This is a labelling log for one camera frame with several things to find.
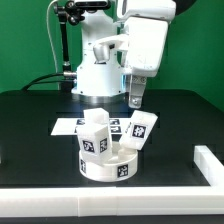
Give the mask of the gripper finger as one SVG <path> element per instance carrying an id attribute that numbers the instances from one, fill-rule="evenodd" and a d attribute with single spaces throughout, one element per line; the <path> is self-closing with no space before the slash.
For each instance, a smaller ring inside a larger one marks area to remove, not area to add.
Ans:
<path id="1" fill-rule="evenodd" d="M 135 75 L 130 76 L 128 104 L 131 108 L 139 109 L 141 107 L 146 83 L 146 77 Z"/>

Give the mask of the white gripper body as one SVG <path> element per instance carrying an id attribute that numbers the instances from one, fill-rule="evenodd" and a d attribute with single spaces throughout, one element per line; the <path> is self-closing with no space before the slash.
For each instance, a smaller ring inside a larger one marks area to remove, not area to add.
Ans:
<path id="1" fill-rule="evenodd" d="M 110 60 L 110 48 L 124 55 L 123 73 L 155 77 L 159 69 L 168 31 L 168 23 L 148 18 L 129 17 L 123 33 L 99 39 L 93 47 L 96 61 Z"/>

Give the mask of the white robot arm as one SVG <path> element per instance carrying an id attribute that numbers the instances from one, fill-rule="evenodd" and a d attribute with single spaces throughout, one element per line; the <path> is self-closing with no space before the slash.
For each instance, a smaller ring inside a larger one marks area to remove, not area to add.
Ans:
<path id="1" fill-rule="evenodd" d="M 124 93 L 139 108 L 157 75 L 168 26 L 197 0 L 73 0 L 82 26 L 82 63 L 72 92 L 91 103 Z"/>

